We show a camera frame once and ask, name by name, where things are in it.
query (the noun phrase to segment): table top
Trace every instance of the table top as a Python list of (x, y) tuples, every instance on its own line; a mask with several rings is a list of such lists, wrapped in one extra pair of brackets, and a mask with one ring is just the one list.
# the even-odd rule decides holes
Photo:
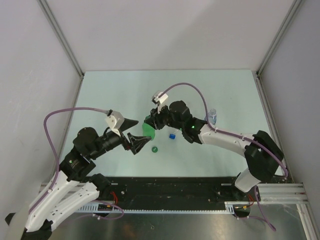
[[(142, 136), (142, 123), (155, 108), (151, 98), (157, 91), (188, 82), (203, 93), (208, 108), (217, 112), (216, 126), (238, 133), (269, 132), (267, 120), (250, 70), (146, 70), (89, 71), (85, 73), (76, 107), (112, 109), (139, 124), (124, 133)], [(168, 93), (168, 105), (183, 100), (194, 117), (204, 119), (200, 95), (189, 86)], [(75, 111), (64, 145), (62, 159), (73, 147), (73, 139), (84, 127), (99, 135), (107, 127), (105, 115), (87, 110)], [(180, 132), (169, 138), (172, 129), (157, 130), (155, 139), (133, 155), (119, 146), (95, 160), (89, 174), (133, 177), (224, 177), (236, 176), (247, 168), (246, 160), (226, 149), (188, 143)], [(158, 152), (152, 152), (156, 146)]]

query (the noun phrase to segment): gray wall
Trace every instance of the gray wall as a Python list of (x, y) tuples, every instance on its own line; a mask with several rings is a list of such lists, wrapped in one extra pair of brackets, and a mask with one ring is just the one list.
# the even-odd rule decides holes
[(294, 179), (320, 225), (320, 1), (306, 0), (262, 74)]
[[(5, 216), (31, 201), (53, 169), (43, 119), (73, 104), (79, 77), (37, 1), (1, 1), (0, 239)], [(68, 114), (48, 121), (61, 145)]]

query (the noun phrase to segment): metal frame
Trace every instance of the metal frame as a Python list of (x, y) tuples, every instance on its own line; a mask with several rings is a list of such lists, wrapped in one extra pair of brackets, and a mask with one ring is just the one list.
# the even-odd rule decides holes
[[(264, 56), (259, 68), (257, 69), (256, 73), (253, 74), (254, 81), (256, 83), (257, 91), (259, 93), (262, 107), (264, 109), (265, 117), (267, 119), (267, 123), (271, 132), (271, 135), (275, 142), (280, 146), (282, 149), (282, 144), (279, 138), (279, 133), (276, 128), (276, 123), (270, 108), (270, 105), (268, 103), (266, 93), (264, 91), (264, 87), (262, 85), (262, 81), (260, 79), (260, 76), (265, 69), (266, 65), (270, 61), (273, 53), (277, 49), (277, 46), (279, 45), (281, 39), (285, 35), (288, 27), (292, 23), (294, 17), (296, 16), (297, 12), (301, 8), (302, 4), (305, 0), (294, 0), (292, 3), (290, 10), (288, 11), (285, 19), (283, 20), (280, 29), (278, 30), (276, 36), (274, 37), (266, 55)], [(44, 15), (46, 16), (48, 22), (50, 23), (52, 30), (56, 34), (59, 42), (61, 43), (62, 48), (64, 49), (66, 55), (70, 59), (73, 67), (75, 68), (76, 72), (80, 76), (80, 83), (78, 86), (78, 94), (75, 97), (74, 104), (76, 104), (76, 101), (78, 99), (78, 95), (81, 88), (82, 79), (84, 77), (84, 73), (65, 37), (63, 34), (52, 10), (49, 7), (49, 4), (46, 0), (37, 0), (39, 3), (39, 6), (41, 7)], [(70, 121), (72, 119), (72, 114), (70, 115), (68, 126), (70, 124)], [(68, 130), (65, 132), (63, 144), (66, 140), (66, 135), (68, 133)], [(76, 191), (77, 188), (80, 188), (81, 184), (77, 186), (74, 190)], [(303, 184), (259, 184), (259, 189), (261, 193), (261, 203), (262, 204), (296, 204), (297, 209), (300, 214), (300, 218), (302, 221), (302, 225), (306, 234), (306, 237), (308, 240), (314, 240), (314, 239), (320, 239), (319, 236), (319, 230), (317, 228), (317, 225), (315, 224), (315, 220), (313, 217), (313, 214), (310, 209), (310, 205), (308, 202), (308, 198), (306, 196), (305, 190), (303, 188)], [(226, 211), (230, 211), (230, 205), (229, 202), (226, 202)]]

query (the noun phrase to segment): gray floor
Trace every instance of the gray floor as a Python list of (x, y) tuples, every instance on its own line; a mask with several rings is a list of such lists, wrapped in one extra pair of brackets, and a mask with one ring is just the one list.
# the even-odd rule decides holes
[[(51, 240), (305, 240), (295, 205), (263, 206), (273, 232), (255, 219), (223, 214), (125, 214), (118, 220), (87, 217), (56, 229)], [(260, 216), (257, 206), (253, 216)]]

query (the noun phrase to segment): clear water bottle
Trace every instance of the clear water bottle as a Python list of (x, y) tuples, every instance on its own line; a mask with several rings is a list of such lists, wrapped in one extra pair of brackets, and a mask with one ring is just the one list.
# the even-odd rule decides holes
[(210, 109), (210, 111), (208, 112), (208, 120), (207, 120), (206, 116), (204, 117), (204, 120), (208, 121), (212, 125), (216, 125), (216, 123), (217, 123), (217, 111), (214, 108)]

